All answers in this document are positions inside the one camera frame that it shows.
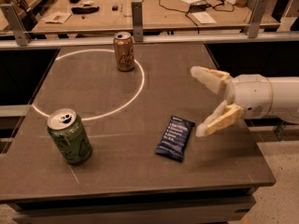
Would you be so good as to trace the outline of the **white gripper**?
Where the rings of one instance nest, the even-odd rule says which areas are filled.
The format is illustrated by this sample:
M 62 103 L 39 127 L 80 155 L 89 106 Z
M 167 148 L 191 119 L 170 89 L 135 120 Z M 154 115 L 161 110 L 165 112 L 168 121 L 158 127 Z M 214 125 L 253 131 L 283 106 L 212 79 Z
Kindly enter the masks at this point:
M 240 75 L 202 66 L 191 68 L 191 75 L 214 94 L 226 87 L 225 99 L 197 128 L 197 137 L 207 136 L 244 119 L 261 119 L 272 104 L 272 87 L 268 78 L 261 75 Z

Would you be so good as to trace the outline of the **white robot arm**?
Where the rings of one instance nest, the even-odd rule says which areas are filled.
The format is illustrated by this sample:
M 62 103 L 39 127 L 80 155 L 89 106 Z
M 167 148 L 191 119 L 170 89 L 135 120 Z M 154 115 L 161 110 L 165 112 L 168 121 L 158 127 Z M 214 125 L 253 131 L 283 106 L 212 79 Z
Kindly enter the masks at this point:
M 196 129 L 207 136 L 233 125 L 238 119 L 277 117 L 299 123 L 299 77 L 264 77 L 259 74 L 232 77 L 229 73 L 202 66 L 191 75 L 224 100 Z

